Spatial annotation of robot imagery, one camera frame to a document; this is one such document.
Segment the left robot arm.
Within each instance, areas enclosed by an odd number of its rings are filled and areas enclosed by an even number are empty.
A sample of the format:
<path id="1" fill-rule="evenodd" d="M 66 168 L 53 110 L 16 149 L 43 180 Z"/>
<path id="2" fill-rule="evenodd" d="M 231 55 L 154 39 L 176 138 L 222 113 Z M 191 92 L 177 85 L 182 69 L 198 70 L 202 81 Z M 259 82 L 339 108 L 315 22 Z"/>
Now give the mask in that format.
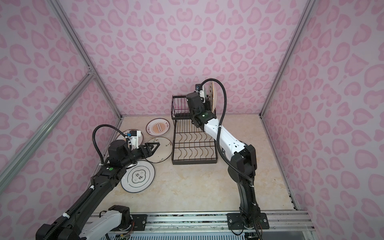
<path id="1" fill-rule="evenodd" d="M 151 157 L 160 145 L 151 142 L 130 149 L 124 140 L 113 141 L 108 148 L 107 164 L 91 178 L 90 187 L 53 224 L 42 225 L 36 233 L 36 239 L 88 240 L 89 237 L 82 235 L 84 226 L 101 201 L 121 181 L 127 166 Z"/>

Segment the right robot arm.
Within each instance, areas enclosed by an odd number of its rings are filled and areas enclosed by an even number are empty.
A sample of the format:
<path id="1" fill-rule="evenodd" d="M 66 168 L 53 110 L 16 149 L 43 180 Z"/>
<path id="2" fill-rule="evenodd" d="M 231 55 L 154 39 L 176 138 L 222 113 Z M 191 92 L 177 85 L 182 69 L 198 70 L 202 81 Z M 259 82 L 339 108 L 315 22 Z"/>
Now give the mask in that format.
<path id="1" fill-rule="evenodd" d="M 218 119 L 212 111 L 207 110 L 199 93 L 190 93 L 186 95 L 186 99 L 192 123 L 216 139 L 217 152 L 228 165 L 231 179 L 237 183 L 243 226 L 256 228 L 261 214 L 254 186 L 257 169 L 256 149 L 237 140 L 223 126 L 225 115 L 222 114 Z"/>

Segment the white star cat plate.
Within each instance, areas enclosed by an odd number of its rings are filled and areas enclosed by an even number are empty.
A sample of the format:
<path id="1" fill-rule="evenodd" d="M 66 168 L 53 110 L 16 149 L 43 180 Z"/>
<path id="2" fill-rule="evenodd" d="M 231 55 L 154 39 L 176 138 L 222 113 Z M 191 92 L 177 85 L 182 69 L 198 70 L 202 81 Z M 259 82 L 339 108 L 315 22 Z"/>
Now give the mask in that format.
<path id="1" fill-rule="evenodd" d="M 215 113 L 216 105 L 217 105 L 217 90 L 215 88 L 214 82 L 210 82 L 209 90 L 208 90 L 208 98 L 211 103 L 211 110 L 213 113 Z"/>

